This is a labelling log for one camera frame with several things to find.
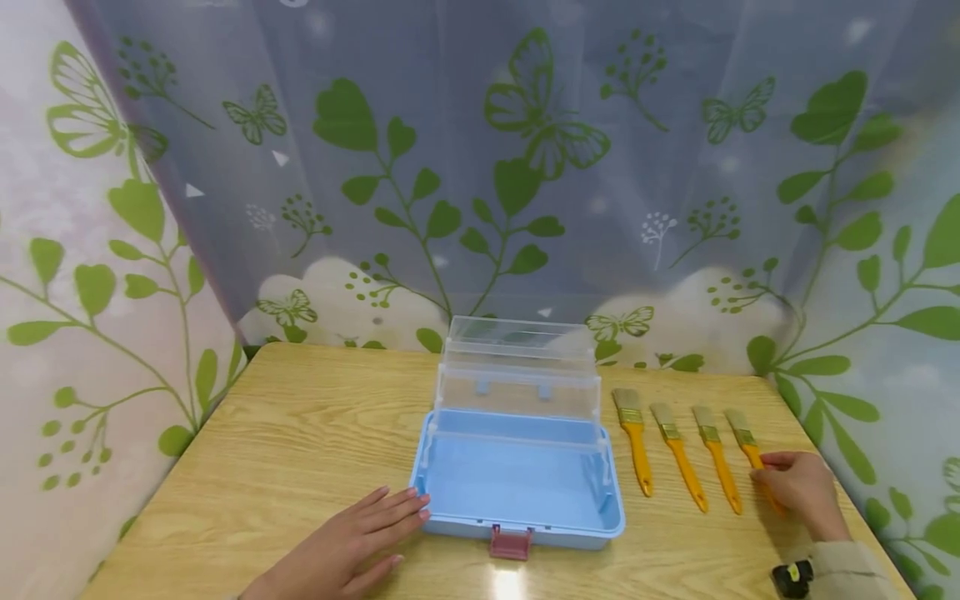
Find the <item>wood grain tabletop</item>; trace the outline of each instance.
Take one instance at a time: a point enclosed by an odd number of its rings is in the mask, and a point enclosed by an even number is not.
[[[438,356],[269,344],[257,354],[154,498],[119,542],[83,600],[222,600],[326,519],[387,484],[406,487]],[[596,552],[534,546],[530,561],[488,556],[487,544],[418,534],[378,598],[448,600],[774,599],[770,569],[799,558],[809,539],[779,517],[749,478],[723,419],[742,410],[761,451],[815,451],[779,396],[756,377],[601,368],[627,528]],[[642,495],[611,390],[634,388],[644,407],[667,402],[684,434],[710,510],[701,514],[653,419],[644,442],[654,476]],[[713,408],[743,498],[733,513],[697,435],[694,404]],[[904,598],[909,588],[841,490],[853,536],[867,543]]]

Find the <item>curtain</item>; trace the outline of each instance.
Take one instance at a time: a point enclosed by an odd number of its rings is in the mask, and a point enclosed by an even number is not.
[[[0,582],[65,599],[246,359],[67,9],[0,50]]]
[[[436,352],[472,314],[765,376],[960,593],[960,7],[67,4],[248,344]]]

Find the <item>transparent lid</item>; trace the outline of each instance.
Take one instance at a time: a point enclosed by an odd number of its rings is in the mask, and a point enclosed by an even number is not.
[[[599,448],[600,377],[587,327],[454,317],[428,434]]]

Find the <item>sleeve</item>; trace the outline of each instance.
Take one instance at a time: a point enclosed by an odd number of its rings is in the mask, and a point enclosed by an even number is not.
[[[821,541],[810,554],[810,600],[898,600],[883,565],[858,541]]]

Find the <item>hand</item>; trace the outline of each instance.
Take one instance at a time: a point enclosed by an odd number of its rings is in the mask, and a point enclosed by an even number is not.
[[[403,561],[388,556],[366,571],[360,566],[417,531],[430,518],[422,510],[429,495],[414,489],[387,497],[387,488],[372,492],[333,516],[266,573],[257,577],[241,600],[358,600]]]
[[[770,452],[760,460],[766,469],[754,470],[751,477],[800,515],[814,541],[851,539],[824,459],[810,452]]]

